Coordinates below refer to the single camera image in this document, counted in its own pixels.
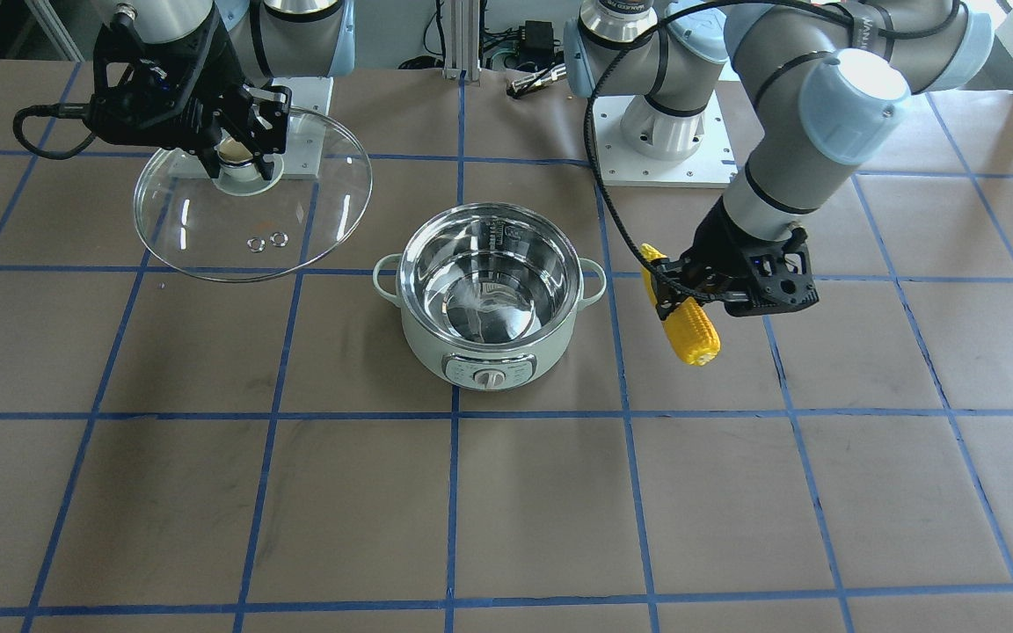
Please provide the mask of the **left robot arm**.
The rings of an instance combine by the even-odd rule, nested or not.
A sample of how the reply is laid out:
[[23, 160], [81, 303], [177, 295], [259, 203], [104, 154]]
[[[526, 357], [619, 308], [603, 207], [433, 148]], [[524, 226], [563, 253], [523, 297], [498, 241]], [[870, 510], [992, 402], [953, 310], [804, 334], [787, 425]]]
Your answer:
[[682, 255], [642, 255], [663, 324], [720, 302], [733, 317], [819, 301], [805, 218], [883, 147], [913, 96], [968, 83], [995, 28], [964, 1], [585, 1], [565, 28], [583, 98], [632, 97], [623, 136], [678, 161], [721, 68], [763, 136]]

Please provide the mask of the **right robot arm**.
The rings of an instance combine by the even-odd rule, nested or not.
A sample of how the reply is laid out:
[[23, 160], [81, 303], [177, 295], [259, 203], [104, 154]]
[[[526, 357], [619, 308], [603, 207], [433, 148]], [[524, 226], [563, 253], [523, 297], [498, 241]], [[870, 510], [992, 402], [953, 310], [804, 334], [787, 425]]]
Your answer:
[[98, 1], [84, 123], [123, 147], [182, 149], [209, 177], [222, 144], [240, 143], [272, 180], [287, 148], [287, 77], [348, 75], [350, 1]]

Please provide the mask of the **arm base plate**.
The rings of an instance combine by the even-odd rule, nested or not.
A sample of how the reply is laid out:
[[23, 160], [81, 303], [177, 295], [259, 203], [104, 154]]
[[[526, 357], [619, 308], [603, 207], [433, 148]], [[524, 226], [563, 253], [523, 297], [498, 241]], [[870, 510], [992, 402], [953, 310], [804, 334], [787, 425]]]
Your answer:
[[716, 93], [692, 117], [655, 111], [642, 96], [599, 97], [594, 131], [608, 186], [724, 189], [736, 175]]
[[274, 77], [270, 85], [292, 91], [292, 115], [287, 126], [287, 147], [272, 157], [274, 167], [284, 168], [282, 177], [317, 179], [324, 149], [326, 116], [334, 87], [332, 77]]

